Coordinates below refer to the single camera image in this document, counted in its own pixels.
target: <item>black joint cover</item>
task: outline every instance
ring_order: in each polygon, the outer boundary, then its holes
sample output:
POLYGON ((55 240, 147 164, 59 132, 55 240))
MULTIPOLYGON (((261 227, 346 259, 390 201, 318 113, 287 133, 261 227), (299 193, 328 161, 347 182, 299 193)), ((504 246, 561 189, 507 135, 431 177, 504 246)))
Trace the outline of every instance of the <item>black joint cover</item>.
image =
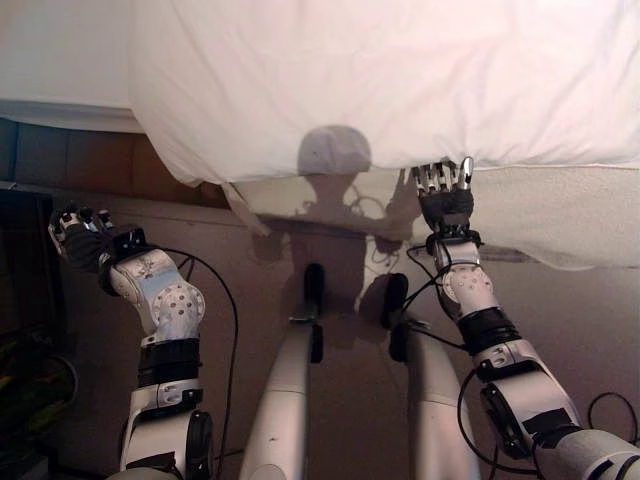
POLYGON ((471 356, 504 342, 520 340, 516 327, 498 307, 473 312, 458 322, 471 356))
POLYGON ((140 351, 138 387, 197 378, 201 365, 197 338, 148 345, 140 351))

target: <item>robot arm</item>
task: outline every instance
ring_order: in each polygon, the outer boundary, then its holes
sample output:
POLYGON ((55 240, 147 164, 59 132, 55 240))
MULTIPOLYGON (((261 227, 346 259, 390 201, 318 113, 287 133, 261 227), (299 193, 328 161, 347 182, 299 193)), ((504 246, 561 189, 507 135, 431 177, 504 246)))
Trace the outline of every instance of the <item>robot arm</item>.
POLYGON ((427 249, 446 272, 442 305, 484 383, 482 401, 498 444, 512 458, 533 457, 548 480, 640 478, 640 449, 580 426, 570 397, 500 308, 480 265, 480 237, 469 228, 472 172, 470 157, 459 175, 453 164, 413 170, 423 215, 434 232, 427 249))
POLYGON ((202 294, 165 252, 147 245, 142 229, 116 228, 107 211, 94 216, 88 208, 70 206, 53 215, 49 233, 62 257, 97 273, 103 290, 125 298, 140 315, 145 337, 120 470, 135 469, 139 479, 161 472, 184 480, 209 478, 212 422, 196 410, 202 400, 202 294))

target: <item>white sheet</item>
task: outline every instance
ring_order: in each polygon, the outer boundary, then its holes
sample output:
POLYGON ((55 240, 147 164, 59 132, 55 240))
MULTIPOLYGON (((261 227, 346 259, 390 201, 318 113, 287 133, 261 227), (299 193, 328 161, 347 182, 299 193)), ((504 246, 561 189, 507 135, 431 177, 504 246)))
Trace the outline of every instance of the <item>white sheet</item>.
POLYGON ((131 102, 186 183, 466 154, 638 167, 639 18, 628 0, 141 1, 131 102))
MULTIPOLYGON (((235 184, 251 211, 423 243, 413 179, 384 170, 235 184)), ((603 167, 477 172, 471 225, 489 245, 555 268, 640 266, 640 171, 603 167)))

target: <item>floor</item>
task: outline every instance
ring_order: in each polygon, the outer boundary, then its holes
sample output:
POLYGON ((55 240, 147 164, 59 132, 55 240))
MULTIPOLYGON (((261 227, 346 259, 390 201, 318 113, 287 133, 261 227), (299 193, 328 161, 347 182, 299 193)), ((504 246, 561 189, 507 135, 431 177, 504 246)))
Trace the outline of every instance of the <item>floor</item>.
MULTIPOLYGON (((406 369, 388 357, 387 332, 378 325, 387 274, 406 273, 411 289, 424 281, 399 245, 281 223, 264 238, 251 235, 228 211, 99 195, 74 198, 79 204, 110 208, 120 224, 137 223, 153 243, 201 256, 225 278, 240 314, 228 450, 245 445, 287 317, 300 298, 301 273, 310 262, 324 265, 325 355, 320 365, 311 366, 308 478, 408 477, 406 369)), ((583 415, 589 401, 606 390, 638 406, 638 270, 562 272, 537 263, 496 261, 485 267, 505 310, 583 415)), ((103 294, 95 278, 67 266, 62 274, 80 388, 49 441, 60 449, 64 464, 114 472, 118 434, 136 386, 142 330, 133 308, 103 294)), ((192 282, 207 303, 201 324, 201 407, 213 415, 217 449, 232 339, 230 308, 205 270, 196 268, 192 282)), ((412 312, 430 321, 439 334, 458 338, 432 294, 421 296, 412 312)), ((463 376, 470 360, 457 351, 450 356, 463 376)), ((477 401, 477 385, 467 398, 476 440, 490 452, 493 441, 477 401)), ((629 420, 613 402, 603 402, 594 419, 604 429, 628 435, 629 420)), ((224 479, 237 478, 241 460, 227 459, 224 479)))

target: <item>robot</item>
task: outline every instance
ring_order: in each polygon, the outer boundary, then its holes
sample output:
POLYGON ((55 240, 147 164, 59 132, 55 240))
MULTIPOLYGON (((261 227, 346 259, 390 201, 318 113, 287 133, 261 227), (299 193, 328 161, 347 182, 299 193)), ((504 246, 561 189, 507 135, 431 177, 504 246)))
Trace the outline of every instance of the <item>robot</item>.
MULTIPOLYGON (((512 458, 532 459, 536 467, 501 468, 548 480, 640 479, 640 449, 581 427, 567 393, 500 308, 480 264, 480 235, 470 228, 473 159, 465 158, 459 168, 440 162, 412 173, 433 231, 426 248, 438 274, 430 285, 464 339, 475 365, 472 375, 484 384, 482 400, 500 448, 512 458)), ((107 211, 94 215, 70 206, 52 216, 49 232, 62 257, 97 274, 105 292, 136 308, 145 332, 138 388, 121 441, 121 471, 110 478, 210 478, 213 422, 197 409, 202 293, 182 278, 167 253, 146 242, 142 229, 114 226, 107 211)), ((304 301, 290 317, 258 407, 242 480, 305 476, 308 367, 322 360, 322 267, 310 265, 304 282, 304 301)), ((441 344, 406 312, 407 290, 406 277, 393 275, 382 324, 391 331, 391 357, 409 370, 411 478, 480 478, 476 457, 491 460, 466 433, 468 414, 441 344)))

